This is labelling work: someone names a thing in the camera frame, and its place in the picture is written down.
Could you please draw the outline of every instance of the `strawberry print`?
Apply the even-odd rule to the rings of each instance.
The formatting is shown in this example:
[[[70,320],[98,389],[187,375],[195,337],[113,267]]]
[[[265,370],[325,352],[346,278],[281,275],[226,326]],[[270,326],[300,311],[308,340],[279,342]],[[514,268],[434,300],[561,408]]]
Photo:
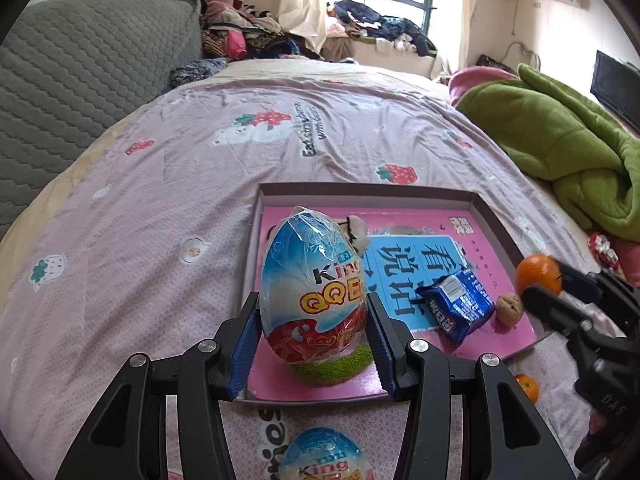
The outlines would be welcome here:
[[[418,181],[418,175],[411,166],[398,166],[397,164],[383,164],[376,168],[380,180],[388,180],[392,184],[413,184]]]
[[[273,127],[280,126],[282,121],[291,120],[292,117],[289,114],[283,114],[275,110],[267,110],[266,112],[257,114],[242,114],[234,120],[234,123],[240,124],[241,126],[257,126],[260,123],[267,123],[267,130],[273,130]]]
[[[132,153],[139,152],[140,150],[144,150],[149,146],[153,146],[155,143],[156,142],[153,139],[137,140],[125,150],[124,154],[129,156]]]
[[[451,137],[451,139],[455,140],[456,144],[461,146],[462,148],[473,148],[473,146],[466,142],[466,140],[460,139],[455,133],[450,132],[449,130],[447,130],[447,135]]]

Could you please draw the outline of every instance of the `blue snack packet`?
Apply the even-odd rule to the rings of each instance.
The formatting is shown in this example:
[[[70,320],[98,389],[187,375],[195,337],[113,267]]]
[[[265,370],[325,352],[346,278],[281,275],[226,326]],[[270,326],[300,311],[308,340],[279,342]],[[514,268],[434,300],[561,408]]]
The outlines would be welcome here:
[[[484,325],[495,305],[471,269],[463,269],[431,286],[421,286],[423,297],[441,329],[455,346]]]

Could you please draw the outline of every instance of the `green blanket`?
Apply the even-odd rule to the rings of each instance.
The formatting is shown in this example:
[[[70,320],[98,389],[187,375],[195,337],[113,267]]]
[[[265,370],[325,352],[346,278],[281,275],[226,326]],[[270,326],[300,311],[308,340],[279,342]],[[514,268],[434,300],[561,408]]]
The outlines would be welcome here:
[[[458,110],[530,176],[552,183],[578,225],[640,242],[640,139],[603,108],[531,67],[469,90]]]

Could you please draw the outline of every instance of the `metal screw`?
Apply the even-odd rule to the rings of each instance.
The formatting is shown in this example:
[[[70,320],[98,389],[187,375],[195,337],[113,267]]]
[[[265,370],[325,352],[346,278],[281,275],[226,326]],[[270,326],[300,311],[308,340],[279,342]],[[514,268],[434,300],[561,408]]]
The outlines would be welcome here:
[[[218,343],[213,341],[213,339],[205,339],[204,341],[200,341],[198,345],[198,350],[205,354],[213,352],[216,348],[218,348]]]
[[[131,358],[129,359],[129,364],[134,368],[139,368],[144,363],[146,363],[146,357],[143,356],[142,354],[132,355]]]
[[[602,359],[596,359],[593,364],[593,369],[597,372],[601,372],[604,370],[604,361]]]
[[[415,352],[426,352],[429,349],[429,343],[424,339],[414,339],[409,343],[409,346]]]
[[[487,366],[497,366],[500,364],[500,358],[496,354],[484,354],[482,362]]]

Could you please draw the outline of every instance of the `blue book cover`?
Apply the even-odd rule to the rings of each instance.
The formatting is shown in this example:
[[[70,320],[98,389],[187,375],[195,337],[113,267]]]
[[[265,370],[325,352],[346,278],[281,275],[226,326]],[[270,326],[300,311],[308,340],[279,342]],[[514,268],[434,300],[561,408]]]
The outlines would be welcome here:
[[[389,317],[402,320],[409,330],[436,328],[438,323],[415,293],[444,276],[466,267],[450,236],[373,235],[362,255],[367,292],[376,292]]]

